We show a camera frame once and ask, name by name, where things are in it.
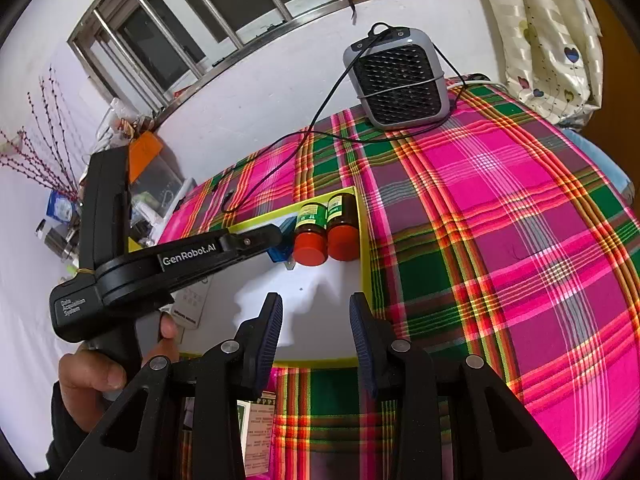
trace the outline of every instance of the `bottle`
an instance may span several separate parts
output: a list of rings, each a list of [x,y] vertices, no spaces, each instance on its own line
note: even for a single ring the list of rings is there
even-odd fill
[[[294,231],[293,259],[300,265],[315,267],[327,259],[326,206],[307,203],[300,208]]]
[[[338,193],[331,197],[326,229],[328,253],[334,260],[350,262],[360,256],[358,204],[355,195]]]

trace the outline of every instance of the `black heater grille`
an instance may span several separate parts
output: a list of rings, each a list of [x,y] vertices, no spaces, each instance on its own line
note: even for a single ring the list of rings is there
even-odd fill
[[[433,79],[425,51],[408,44],[362,56],[353,67],[363,95]],[[380,124],[404,123],[432,117],[442,108],[437,82],[391,90],[367,98]]]

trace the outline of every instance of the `decorative branch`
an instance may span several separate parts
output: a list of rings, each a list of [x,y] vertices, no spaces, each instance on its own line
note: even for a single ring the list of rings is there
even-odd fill
[[[58,106],[58,95],[55,91],[56,81],[53,78],[52,68],[49,68],[49,83],[50,94],[56,109],[55,115],[49,111],[49,102],[46,97],[49,91],[48,89],[46,91],[45,80],[40,79],[40,95],[49,130],[47,133],[41,127],[31,95],[27,94],[31,115],[36,123],[35,138],[44,142],[46,147],[44,152],[42,152],[44,148],[42,142],[34,142],[33,137],[27,133],[24,127],[18,130],[17,137],[13,139],[9,139],[0,130],[0,141],[4,140],[9,147],[7,153],[0,152],[0,167],[9,168],[47,189],[59,192],[72,202],[77,202],[79,188],[71,165],[66,142],[66,131],[62,123],[60,107]]]
[[[60,107],[58,106],[58,96],[56,95],[55,88],[53,86],[53,74],[52,67],[49,66],[49,84],[51,85],[51,94],[53,95],[53,103],[56,106],[56,114],[58,115],[58,125],[60,126],[60,131],[62,132],[62,144],[65,148],[66,152],[66,163],[68,164],[69,171],[71,172],[71,184],[73,188],[78,192],[78,184],[76,184],[76,176],[74,174],[74,168],[71,166],[71,158],[69,157],[69,148],[66,145],[66,132],[64,127],[62,126],[62,117],[60,116]]]

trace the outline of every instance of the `plastic container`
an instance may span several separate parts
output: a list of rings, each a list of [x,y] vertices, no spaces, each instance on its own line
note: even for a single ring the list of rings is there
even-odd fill
[[[129,191],[132,203],[145,203],[164,218],[182,181],[162,160],[161,150],[162,142],[150,132],[129,145]]]
[[[351,193],[338,193],[329,199],[327,251],[334,260],[350,262],[360,257],[358,203]]]
[[[294,231],[293,259],[300,265],[315,267],[324,264],[326,246],[326,206],[311,202],[300,208]]]

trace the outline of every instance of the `black sleeve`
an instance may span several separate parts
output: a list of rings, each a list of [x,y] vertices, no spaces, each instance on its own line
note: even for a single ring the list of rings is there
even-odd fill
[[[60,384],[53,385],[51,396],[51,426],[53,428],[53,442],[47,451],[47,463],[49,469],[42,473],[36,473],[36,480],[55,480],[60,476],[67,462],[80,447],[87,434],[78,428],[78,425],[68,414],[62,395]]]

